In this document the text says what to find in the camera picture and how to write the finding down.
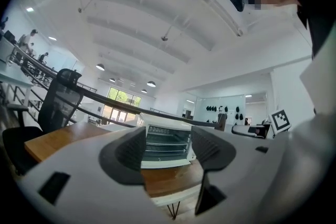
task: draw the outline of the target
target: wall display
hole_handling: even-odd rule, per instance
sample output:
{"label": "wall display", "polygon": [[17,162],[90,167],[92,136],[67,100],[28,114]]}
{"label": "wall display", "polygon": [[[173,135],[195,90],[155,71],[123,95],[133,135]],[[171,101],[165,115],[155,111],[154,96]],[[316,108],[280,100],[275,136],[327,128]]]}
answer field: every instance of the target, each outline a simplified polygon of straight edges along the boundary
{"label": "wall display", "polygon": [[218,114],[227,113],[228,120],[226,124],[230,124],[230,117],[232,117],[231,125],[234,125],[236,108],[239,107],[239,115],[242,114],[245,117],[245,95],[235,95],[230,97],[218,97],[218,98],[197,98],[195,105],[194,120],[206,122],[215,121],[218,122]]}

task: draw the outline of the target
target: ceiling light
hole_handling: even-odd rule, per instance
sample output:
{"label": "ceiling light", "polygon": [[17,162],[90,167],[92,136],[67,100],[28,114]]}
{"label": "ceiling light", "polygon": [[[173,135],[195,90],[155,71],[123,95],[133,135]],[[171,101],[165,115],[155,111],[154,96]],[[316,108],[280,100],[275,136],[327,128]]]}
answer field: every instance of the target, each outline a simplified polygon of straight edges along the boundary
{"label": "ceiling light", "polygon": [[103,71],[105,70],[105,67],[104,67],[104,65],[103,65],[102,63],[97,64],[96,67],[97,67],[99,70],[103,70]]}
{"label": "ceiling light", "polygon": [[149,82],[147,82],[147,85],[148,85],[149,87],[156,87],[156,84],[155,84],[154,81],[149,81]]}

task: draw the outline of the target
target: ceiling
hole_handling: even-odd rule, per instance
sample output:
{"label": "ceiling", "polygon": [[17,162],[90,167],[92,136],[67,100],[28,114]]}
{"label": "ceiling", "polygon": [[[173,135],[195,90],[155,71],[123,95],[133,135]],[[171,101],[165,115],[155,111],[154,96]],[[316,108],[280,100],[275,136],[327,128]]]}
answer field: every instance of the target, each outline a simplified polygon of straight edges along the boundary
{"label": "ceiling", "polygon": [[149,80],[159,89],[191,62],[292,13],[287,8],[239,13],[229,0],[24,1],[34,6],[36,12],[29,16],[39,32],[55,36],[57,46],[69,49],[88,68],[104,64],[105,74],[98,76],[135,84],[135,91],[148,89]]}

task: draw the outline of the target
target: chair backrest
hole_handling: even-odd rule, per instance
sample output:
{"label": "chair backrest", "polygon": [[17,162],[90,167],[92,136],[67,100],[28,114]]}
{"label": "chair backrest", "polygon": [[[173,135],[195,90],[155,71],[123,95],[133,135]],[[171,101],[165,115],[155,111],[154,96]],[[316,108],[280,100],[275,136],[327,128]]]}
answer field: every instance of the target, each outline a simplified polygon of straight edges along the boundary
{"label": "chair backrest", "polygon": [[83,98],[82,88],[77,86],[80,77],[81,74],[75,71],[62,69],[51,82],[38,114],[38,124],[45,133],[60,129],[69,122]]}

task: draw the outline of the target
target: black panel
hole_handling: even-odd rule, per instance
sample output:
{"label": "black panel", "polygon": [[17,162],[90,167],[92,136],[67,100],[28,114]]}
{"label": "black panel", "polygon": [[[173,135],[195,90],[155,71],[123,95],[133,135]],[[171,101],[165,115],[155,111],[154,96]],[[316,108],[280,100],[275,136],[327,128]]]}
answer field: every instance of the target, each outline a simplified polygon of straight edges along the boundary
{"label": "black panel", "polygon": [[204,172],[222,170],[236,156],[236,149],[231,143],[197,126],[192,126],[191,136],[193,150]]}
{"label": "black panel", "polygon": [[231,143],[197,126],[192,126],[191,135],[193,150],[204,170],[201,192],[195,208],[195,214],[198,215],[226,198],[217,187],[209,183],[207,173],[228,166],[236,156],[236,149]]}
{"label": "black panel", "polygon": [[226,196],[218,188],[210,185],[207,175],[204,175],[201,191],[199,192],[195,207],[195,215],[199,215],[211,209],[225,199]]}
{"label": "black panel", "polygon": [[123,185],[144,185],[140,173],[146,149],[146,128],[140,127],[107,144],[99,153],[103,171]]}
{"label": "black panel", "polygon": [[259,146],[256,148],[257,151],[260,151],[262,153],[267,153],[268,151],[268,147],[265,147],[265,146]]}
{"label": "black panel", "polygon": [[44,183],[38,193],[54,205],[69,178],[70,175],[66,173],[55,172],[50,176],[48,181]]}

